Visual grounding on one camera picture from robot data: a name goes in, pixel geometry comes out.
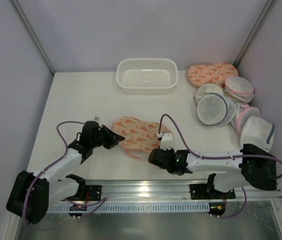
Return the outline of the peach floral laundry bag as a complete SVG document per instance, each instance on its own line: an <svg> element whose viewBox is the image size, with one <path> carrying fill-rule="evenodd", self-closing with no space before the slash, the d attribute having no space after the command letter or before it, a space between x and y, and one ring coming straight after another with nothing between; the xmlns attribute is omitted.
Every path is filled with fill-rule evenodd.
<svg viewBox="0 0 282 240"><path fill-rule="evenodd" d="M157 134L173 133L164 124L148 122L132 116L122 116L116 119L111 130L125 137L119 145L124 152L134 159L146 161L154 149L159 148Z"/></svg>

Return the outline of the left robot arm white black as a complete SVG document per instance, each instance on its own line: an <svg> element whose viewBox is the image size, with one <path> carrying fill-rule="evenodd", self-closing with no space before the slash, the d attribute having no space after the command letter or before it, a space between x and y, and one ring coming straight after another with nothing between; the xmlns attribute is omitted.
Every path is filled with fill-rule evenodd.
<svg viewBox="0 0 282 240"><path fill-rule="evenodd" d="M23 170L16 176L6 210L22 218L26 225L37 224L49 207L61 201L83 200L89 192L88 185L71 170L82 165L94 149L110 150L124 140L125 137L98 121L83 123L75 139L64 144L61 156L39 170Z"/></svg>

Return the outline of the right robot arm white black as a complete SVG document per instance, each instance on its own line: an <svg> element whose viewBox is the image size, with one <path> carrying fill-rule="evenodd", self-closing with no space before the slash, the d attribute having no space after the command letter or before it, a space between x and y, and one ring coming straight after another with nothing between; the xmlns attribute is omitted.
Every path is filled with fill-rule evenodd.
<svg viewBox="0 0 282 240"><path fill-rule="evenodd" d="M275 157L253 144L244 144L242 149L225 156L195 156L189 150L163 150L155 148L148 162L172 175L182 176L199 172L211 172L207 191L220 193L252 186L259 190L277 189L277 166Z"/></svg>

